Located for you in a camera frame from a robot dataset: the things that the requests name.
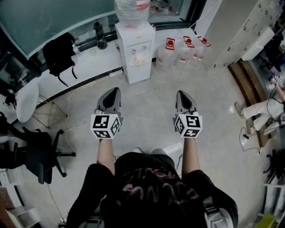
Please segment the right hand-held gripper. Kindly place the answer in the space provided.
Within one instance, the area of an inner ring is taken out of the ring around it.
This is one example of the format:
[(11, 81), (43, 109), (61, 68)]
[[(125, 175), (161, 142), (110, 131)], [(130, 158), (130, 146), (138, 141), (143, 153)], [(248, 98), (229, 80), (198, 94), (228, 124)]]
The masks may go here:
[(172, 118), (175, 132), (182, 138), (197, 138), (203, 129), (202, 116), (197, 111), (195, 100), (182, 90), (176, 94), (176, 111)]

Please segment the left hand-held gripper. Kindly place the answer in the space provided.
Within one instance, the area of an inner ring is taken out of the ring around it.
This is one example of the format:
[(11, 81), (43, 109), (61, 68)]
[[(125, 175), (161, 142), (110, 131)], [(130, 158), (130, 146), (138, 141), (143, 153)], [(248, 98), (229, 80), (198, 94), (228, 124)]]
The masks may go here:
[(120, 131), (123, 121), (120, 108), (121, 90), (118, 87), (108, 90), (99, 98), (90, 123), (90, 130), (97, 139), (114, 139)]

